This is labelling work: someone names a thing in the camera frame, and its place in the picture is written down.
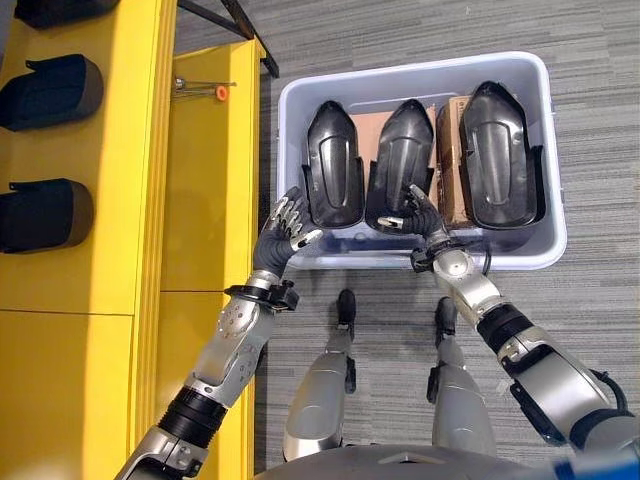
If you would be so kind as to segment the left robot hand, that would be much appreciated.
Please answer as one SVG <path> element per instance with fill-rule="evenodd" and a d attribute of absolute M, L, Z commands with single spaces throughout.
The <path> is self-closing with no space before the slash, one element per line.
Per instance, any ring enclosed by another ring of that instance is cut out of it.
<path fill-rule="evenodd" d="M 254 247 L 253 269 L 281 278 L 289 260 L 322 236 L 323 230 L 311 221 L 306 194 L 292 187 L 275 203 L 262 227 Z"/>

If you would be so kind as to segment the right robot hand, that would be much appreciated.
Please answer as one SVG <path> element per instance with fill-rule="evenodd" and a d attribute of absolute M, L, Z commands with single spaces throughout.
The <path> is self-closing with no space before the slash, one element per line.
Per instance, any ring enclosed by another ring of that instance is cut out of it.
<path fill-rule="evenodd" d="M 383 216 L 377 218 L 377 223 L 396 233 L 416 234 L 428 239 L 436 232 L 444 230 L 444 223 L 438 210 L 429 200 L 427 194 L 416 184 L 408 188 L 407 198 L 414 207 L 407 217 Z"/>

